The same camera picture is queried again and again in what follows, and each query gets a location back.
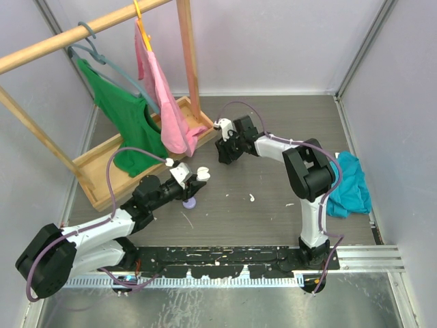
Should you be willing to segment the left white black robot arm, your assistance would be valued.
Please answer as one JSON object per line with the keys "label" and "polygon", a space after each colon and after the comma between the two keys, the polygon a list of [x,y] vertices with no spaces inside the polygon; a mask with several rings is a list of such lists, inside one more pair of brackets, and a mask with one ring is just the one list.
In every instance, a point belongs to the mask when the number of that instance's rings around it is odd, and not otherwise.
{"label": "left white black robot arm", "polygon": [[189,201],[207,181],[209,173],[197,173],[182,182],[170,177],[160,182],[145,176],[131,198],[114,213],[67,228],[50,223],[42,227],[18,257],[15,267],[26,281],[28,300],[53,296],[69,279],[107,267],[131,270],[137,248],[128,236],[154,220],[154,210],[172,202]]}

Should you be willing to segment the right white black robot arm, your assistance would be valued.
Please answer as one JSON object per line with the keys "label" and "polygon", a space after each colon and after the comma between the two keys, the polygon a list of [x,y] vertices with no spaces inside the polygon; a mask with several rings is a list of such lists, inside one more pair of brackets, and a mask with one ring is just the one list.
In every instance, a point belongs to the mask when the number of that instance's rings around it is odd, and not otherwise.
{"label": "right white black robot arm", "polygon": [[325,232],[326,205],[335,182],[335,173],[318,140],[281,141],[259,132],[247,115],[233,121],[221,118],[214,128],[221,132],[221,138],[215,142],[220,163],[229,165],[247,153],[284,164],[292,191],[301,203],[300,263],[307,269],[318,267],[330,252]]}

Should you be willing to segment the white round charging case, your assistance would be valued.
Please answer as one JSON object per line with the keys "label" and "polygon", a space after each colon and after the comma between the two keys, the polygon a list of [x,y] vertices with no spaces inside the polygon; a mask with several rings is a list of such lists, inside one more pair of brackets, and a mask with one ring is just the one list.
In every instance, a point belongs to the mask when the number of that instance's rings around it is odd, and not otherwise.
{"label": "white round charging case", "polygon": [[207,167],[199,167],[197,169],[197,173],[196,173],[197,177],[196,180],[197,181],[202,181],[202,182],[207,182],[209,181],[211,175],[209,173],[209,169]]}

